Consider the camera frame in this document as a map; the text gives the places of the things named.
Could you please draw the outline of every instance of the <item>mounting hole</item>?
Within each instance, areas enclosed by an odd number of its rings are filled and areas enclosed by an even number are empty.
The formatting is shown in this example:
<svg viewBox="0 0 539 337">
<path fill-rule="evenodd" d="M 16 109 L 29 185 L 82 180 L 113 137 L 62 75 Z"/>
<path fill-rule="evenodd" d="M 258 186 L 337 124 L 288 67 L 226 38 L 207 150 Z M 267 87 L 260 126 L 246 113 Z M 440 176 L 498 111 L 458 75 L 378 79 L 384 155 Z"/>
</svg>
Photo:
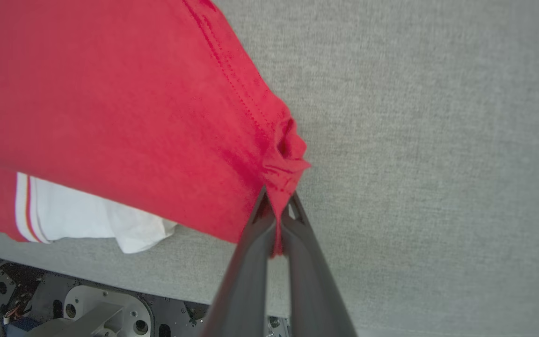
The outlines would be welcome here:
<svg viewBox="0 0 539 337">
<path fill-rule="evenodd" d="M 53 301 L 53 318 L 64 317 L 64 304 L 60 300 Z"/>
<path fill-rule="evenodd" d="M 278 328 L 278 326 L 280 326 L 280 320 L 278 319 L 278 317 L 269 316 L 269 326 L 274 329 Z"/>
<path fill-rule="evenodd" d="M 149 331 L 149 326 L 147 323 L 143 320 L 137 320 L 134 322 L 134 331 L 137 333 L 137 335 L 144 335 Z"/>
<path fill-rule="evenodd" d="M 160 324 L 158 337 L 172 337 L 172 330 L 169 329 L 169 325 Z"/>
<path fill-rule="evenodd" d="M 75 318 L 76 317 L 76 308 L 72 304 L 66 305 L 66 315 L 68 315 L 69 318 Z"/>
<path fill-rule="evenodd" d="M 4 282 L 0 282 L 0 293 L 3 295 L 7 293 L 7 286 Z"/>
</svg>

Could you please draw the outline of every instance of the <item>gray table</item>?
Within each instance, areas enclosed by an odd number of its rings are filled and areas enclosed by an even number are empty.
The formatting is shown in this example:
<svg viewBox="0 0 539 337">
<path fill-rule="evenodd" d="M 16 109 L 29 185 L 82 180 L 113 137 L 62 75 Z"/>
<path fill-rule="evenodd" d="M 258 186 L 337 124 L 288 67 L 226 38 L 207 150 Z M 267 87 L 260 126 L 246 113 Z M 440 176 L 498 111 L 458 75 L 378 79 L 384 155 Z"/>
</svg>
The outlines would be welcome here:
<svg viewBox="0 0 539 337">
<path fill-rule="evenodd" d="M 299 185 L 358 328 L 539 336 L 539 1 L 218 0 L 313 167 Z M 184 228 L 0 257 L 209 302 L 233 245 Z M 272 262 L 269 312 L 288 313 Z"/>
</svg>

